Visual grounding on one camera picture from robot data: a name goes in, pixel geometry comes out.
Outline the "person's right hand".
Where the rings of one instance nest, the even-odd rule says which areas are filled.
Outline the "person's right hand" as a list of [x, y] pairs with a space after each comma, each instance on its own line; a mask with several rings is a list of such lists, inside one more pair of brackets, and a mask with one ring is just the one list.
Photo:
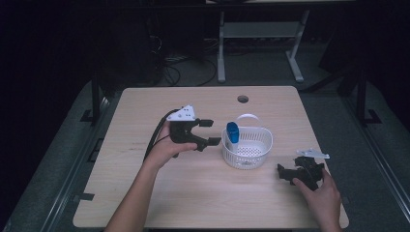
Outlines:
[[322, 186], [316, 190], [311, 190], [297, 178], [293, 179], [293, 183], [303, 194], [319, 226], [324, 229], [339, 226], [341, 197], [333, 178], [325, 169], [322, 176]]

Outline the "grey metal desk frame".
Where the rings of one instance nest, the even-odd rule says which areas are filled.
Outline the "grey metal desk frame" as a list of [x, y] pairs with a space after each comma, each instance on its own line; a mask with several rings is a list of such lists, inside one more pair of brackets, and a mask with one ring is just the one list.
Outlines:
[[[355, 0], [206, 0], [207, 7], [220, 10], [217, 74], [218, 82], [226, 81], [224, 62], [224, 42], [226, 39], [293, 39], [294, 43], [285, 51], [286, 60], [297, 83], [304, 77], [296, 60], [296, 55], [304, 35], [310, 11], [315, 8], [353, 3]], [[225, 19], [226, 13], [239, 11], [273, 11], [300, 9], [298, 20], [232, 22]]]

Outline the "white plastic basket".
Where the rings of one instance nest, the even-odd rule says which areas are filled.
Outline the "white plastic basket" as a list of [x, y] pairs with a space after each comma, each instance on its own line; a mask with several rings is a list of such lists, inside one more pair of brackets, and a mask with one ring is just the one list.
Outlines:
[[236, 153], [226, 147], [226, 127], [221, 133], [222, 156], [234, 168], [250, 170], [260, 167], [270, 153], [274, 137], [262, 126], [262, 121], [254, 114], [242, 114], [235, 122], [239, 127], [239, 143]]

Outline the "person's left hand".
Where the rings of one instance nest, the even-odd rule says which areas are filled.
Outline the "person's left hand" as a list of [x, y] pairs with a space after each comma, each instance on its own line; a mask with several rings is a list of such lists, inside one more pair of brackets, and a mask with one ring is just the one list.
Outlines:
[[159, 171], [175, 155], [193, 151], [197, 148], [195, 143], [174, 143], [169, 136], [169, 122], [161, 127], [159, 138], [150, 151], [142, 166], [150, 170]]

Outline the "black stand post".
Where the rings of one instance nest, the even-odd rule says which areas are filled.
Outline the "black stand post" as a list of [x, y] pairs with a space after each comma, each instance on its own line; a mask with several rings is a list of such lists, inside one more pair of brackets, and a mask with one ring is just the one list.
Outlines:
[[92, 76], [92, 125], [96, 125], [100, 117], [100, 88], [96, 73]]

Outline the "black tape strip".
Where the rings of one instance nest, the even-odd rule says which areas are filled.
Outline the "black tape strip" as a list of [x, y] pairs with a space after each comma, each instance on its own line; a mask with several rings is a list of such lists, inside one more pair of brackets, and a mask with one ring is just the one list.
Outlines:
[[95, 194], [93, 193], [81, 193], [81, 194], [76, 194], [73, 197], [73, 202], [79, 202], [80, 200], [85, 200], [85, 201], [92, 201], [94, 198]]

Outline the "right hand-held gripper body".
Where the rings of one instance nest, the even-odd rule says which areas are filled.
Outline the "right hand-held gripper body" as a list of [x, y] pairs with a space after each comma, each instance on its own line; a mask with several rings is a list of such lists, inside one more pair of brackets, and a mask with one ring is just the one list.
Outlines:
[[297, 170], [300, 172], [298, 179], [301, 180], [309, 189], [318, 189], [317, 182], [323, 178], [322, 169], [324, 168], [324, 164], [317, 163], [315, 161], [315, 158], [327, 160], [330, 156], [314, 149], [297, 150], [296, 153], [298, 157], [309, 158], [308, 168], [303, 168], [295, 165], [297, 167]]

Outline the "white bottle with blue cap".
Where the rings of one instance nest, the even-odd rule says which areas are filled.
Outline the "white bottle with blue cap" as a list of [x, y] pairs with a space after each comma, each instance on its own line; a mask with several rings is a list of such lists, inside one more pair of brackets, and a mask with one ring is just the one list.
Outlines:
[[239, 127], [235, 122], [229, 122], [226, 125], [226, 147], [232, 153], [236, 153], [239, 143]]

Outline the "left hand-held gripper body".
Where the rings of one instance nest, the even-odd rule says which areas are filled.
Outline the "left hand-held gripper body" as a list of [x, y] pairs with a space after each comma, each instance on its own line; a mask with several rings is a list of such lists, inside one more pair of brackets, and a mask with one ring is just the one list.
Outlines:
[[180, 109], [173, 110], [167, 117], [169, 135], [175, 143], [196, 143], [199, 145], [202, 138], [194, 135], [191, 130], [199, 125], [200, 120], [195, 116], [194, 108], [188, 104]]

